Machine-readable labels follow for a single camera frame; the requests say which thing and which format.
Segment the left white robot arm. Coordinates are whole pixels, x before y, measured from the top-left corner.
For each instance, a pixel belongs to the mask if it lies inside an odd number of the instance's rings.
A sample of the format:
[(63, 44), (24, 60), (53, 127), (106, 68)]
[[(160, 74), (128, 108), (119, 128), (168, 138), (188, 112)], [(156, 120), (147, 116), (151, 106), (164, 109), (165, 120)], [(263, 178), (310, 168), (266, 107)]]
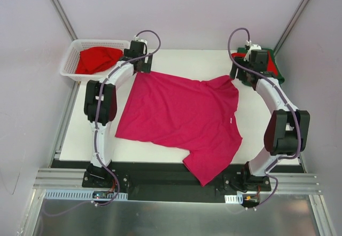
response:
[(107, 167), (112, 161), (110, 129), (118, 110), (116, 92), (135, 73), (151, 72), (153, 55), (147, 51), (147, 41), (135, 38), (107, 75), (86, 85), (84, 113), (93, 137), (91, 164), (94, 167)]

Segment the pink t shirt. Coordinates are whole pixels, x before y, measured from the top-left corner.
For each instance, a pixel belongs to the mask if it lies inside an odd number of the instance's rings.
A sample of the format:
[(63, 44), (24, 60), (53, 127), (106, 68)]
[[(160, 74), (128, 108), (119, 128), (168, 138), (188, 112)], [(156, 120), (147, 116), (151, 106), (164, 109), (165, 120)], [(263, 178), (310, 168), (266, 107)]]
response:
[(242, 143), (238, 101), (227, 75), (198, 81), (139, 73), (115, 135), (187, 150), (183, 164), (205, 186), (228, 167)]

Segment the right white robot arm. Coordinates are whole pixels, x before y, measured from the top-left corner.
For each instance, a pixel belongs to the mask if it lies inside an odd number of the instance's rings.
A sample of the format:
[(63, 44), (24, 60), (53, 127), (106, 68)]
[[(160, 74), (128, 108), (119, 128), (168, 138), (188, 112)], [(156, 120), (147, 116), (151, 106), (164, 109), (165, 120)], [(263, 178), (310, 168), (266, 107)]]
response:
[(281, 89), (273, 71), (268, 71), (266, 50), (232, 53), (230, 77), (251, 85), (265, 102), (271, 114), (263, 137), (264, 147), (246, 164), (248, 173), (240, 177), (243, 189), (251, 191), (259, 178), (269, 173), (280, 161), (294, 160), (305, 149), (310, 114), (294, 105)]

